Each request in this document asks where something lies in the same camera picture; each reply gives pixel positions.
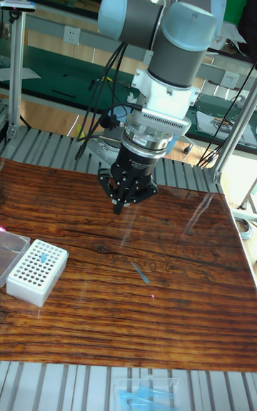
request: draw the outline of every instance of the clear plastic box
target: clear plastic box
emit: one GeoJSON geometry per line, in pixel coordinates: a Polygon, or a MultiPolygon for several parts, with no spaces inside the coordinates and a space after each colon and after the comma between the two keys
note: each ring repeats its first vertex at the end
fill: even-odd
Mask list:
{"type": "Polygon", "coordinates": [[[114,411],[188,411],[180,378],[120,379],[114,388],[114,411]]]}
{"type": "Polygon", "coordinates": [[[5,285],[8,274],[29,249],[29,246],[30,238],[0,231],[0,288],[5,285]]]}

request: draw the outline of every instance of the paper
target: paper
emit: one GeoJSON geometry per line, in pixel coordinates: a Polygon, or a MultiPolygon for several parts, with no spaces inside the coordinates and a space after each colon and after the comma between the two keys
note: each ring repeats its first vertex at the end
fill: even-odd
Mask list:
{"type": "MultiPolygon", "coordinates": [[[[200,111],[196,114],[197,120],[197,130],[198,132],[207,133],[208,135],[214,136],[217,132],[217,128],[220,121],[217,121],[213,116],[201,113],[200,111]]],[[[217,134],[217,138],[221,140],[226,140],[229,133],[231,132],[232,126],[230,124],[223,124],[220,131],[217,134]]],[[[252,148],[257,148],[257,142],[254,134],[251,130],[251,126],[247,124],[243,135],[241,136],[239,143],[244,146],[251,146],[252,148]]]]}
{"type": "Polygon", "coordinates": [[[246,43],[246,40],[239,34],[235,24],[224,21],[220,31],[220,37],[225,39],[238,41],[239,43],[246,43]]]}
{"type": "MultiPolygon", "coordinates": [[[[0,68],[0,81],[10,81],[11,78],[11,69],[10,68],[0,68]]],[[[30,68],[22,68],[22,79],[29,80],[33,78],[41,78],[30,68]]]]}

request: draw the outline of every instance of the metal pole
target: metal pole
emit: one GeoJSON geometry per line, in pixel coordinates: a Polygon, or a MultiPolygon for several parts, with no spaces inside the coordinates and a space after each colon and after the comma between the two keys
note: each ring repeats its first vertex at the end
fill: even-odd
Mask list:
{"type": "Polygon", "coordinates": [[[254,81],[253,87],[246,99],[246,102],[233,125],[233,128],[226,139],[225,144],[222,147],[222,150],[219,154],[219,157],[211,169],[213,175],[213,181],[215,183],[220,181],[222,170],[226,164],[226,161],[233,153],[237,143],[240,140],[240,137],[246,128],[255,108],[257,105],[257,79],[254,81]]]}
{"type": "Polygon", "coordinates": [[[19,129],[21,106],[21,77],[24,54],[25,13],[12,24],[11,32],[11,78],[9,94],[9,129],[8,138],[14,138],[19,129]]]}

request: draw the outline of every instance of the light blue joint cap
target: light blue joint cap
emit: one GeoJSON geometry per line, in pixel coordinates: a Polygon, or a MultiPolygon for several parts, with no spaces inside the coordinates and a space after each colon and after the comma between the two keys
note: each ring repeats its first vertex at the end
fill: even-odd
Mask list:
{"type": "Polygon", "coordinates": [[[102,0],[99,10],[99,31],[118,40],[126,19],[128,0],[102,0]]]}
{"type": "Polygon", "coordinates": [[[213,40],[216,40],[221,32],[225,10],[226,0],[211,0],[211,14],[217,18],[216,31],[213,40]]]}
{"type": "Polygon", "coordinates": [[[196,6],[174,2],[165,15],[161,29],[173,45],[185,51],[204,51],[212,43],[216,17],[196,6]]]}

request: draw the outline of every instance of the blue object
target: blue object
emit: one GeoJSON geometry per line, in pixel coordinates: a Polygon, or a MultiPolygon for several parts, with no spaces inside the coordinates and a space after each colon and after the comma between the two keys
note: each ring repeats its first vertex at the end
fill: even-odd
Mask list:
{"type": "Polygon", "coordinates": [[[45,262],[46,262],[46,254],[45,254],[45,253],[42,253],[42,254],[41,254],[41,260],[40,260],[40,262],[41,262],[41,263],[45,263],[45,262]]]}
{"type": "Polygon", "coordinates": [[[179,411],[180,409],[159,402],[159,400],[169,402],[174,398],[174,394],[152,387],[141,385],[136,393],[120,390],[119,395],[122,408],[128,411],[179,411]]]}
{"type": "Polygon", "coordinates": [[[149,284],[150,281],[149,279],[139,270],[139,268],[133,263],[131,262],[133,267],[135,268],[135,270],[137,271],[137,273],[139,274],[139,276],[142,278],[142,280],[146,283],[149,284]]]}

